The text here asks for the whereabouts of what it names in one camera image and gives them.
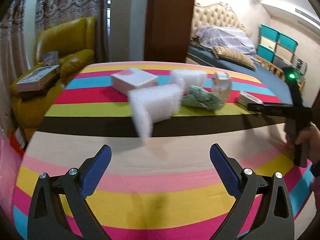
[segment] bed headboard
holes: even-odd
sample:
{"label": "bed headboard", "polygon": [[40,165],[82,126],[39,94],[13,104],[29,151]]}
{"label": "bed headboard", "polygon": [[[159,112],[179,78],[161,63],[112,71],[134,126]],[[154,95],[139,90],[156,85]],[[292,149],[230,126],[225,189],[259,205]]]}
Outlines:
{"label": "bed headboard", "polygon": [[191,36],[197,27],[202,25],[215,25],[221,27],[233,27],[243,30],[250,38],[252,31],[243,26],[232,8],[227,3],[214,3],[208,6],[194,5],[191,25]]}

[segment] blue mattress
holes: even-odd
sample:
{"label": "blue mattress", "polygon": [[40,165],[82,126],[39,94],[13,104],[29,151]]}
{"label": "blue mattress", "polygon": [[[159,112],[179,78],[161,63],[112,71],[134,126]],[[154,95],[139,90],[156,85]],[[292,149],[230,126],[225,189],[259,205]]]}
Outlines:
{"label": "blue mattress", "polygon": [[250,70],[235,63],[216,58],[213,53],[190,45],[188,58],[194,60],[203,66],[214,66],[221,69],[231,70],[255,77],[263,83],[272,93],[276,95],[283,103],[292,104],[292,99],[288,85],[277,76],[273,75],[267,69],[255,64],[257,71]]}

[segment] curtain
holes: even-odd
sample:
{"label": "curtain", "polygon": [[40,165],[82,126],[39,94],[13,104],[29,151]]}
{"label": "curtain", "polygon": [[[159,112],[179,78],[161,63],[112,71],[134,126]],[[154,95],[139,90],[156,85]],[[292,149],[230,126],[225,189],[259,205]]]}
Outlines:
{"label": "curtain", "polygon": [[108,62],[107,7],[108,0],[37,0],[36,36],[61,23],[94,16],[96,62]]}
{"label": "curtain", "polygon": [[26,0],[14,0],[0,22],[0,130],[13,128],[11,120],[11,83],[27,69],[23,41]]}

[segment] white foam sheet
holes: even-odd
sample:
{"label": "white foam sheet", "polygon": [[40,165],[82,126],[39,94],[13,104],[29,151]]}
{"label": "white foam sheet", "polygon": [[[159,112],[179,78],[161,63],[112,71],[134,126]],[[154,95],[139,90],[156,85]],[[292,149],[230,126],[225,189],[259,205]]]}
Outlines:
{"label": "white foam sheet", "polygon": [[203,87],[206,79],[207,73],[203,70],[173,69],[170,84],[177,84],[187,94],[191,85]]}
{"label": "white foam sheet", "polygon": [[180,111],[183,90],[177,84],[129,91],[128,99],[137,134],[144,141],[151,137],[153,124]]}

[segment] human hand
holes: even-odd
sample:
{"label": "human hand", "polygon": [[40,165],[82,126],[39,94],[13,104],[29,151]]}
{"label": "human hand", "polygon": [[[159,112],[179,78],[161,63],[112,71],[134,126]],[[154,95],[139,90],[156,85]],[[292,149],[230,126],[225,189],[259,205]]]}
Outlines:
{"label": "human hand", "polygon": [[284,126],[284,132],[286,132],[285,138],[287,140],[287,145],[290,149],[294,149],[294,145],[299,145],[303,141],[308,141],[309,143],[309,154],[308,159],[312,163],[317,163],[320,160],[320,131],[316,127],[315,124],[311,123],[311,125],[305,129],[303,129],[297,139],[293,141],[292,138],[290,138],[289,134],[286,130],[286,125]]}

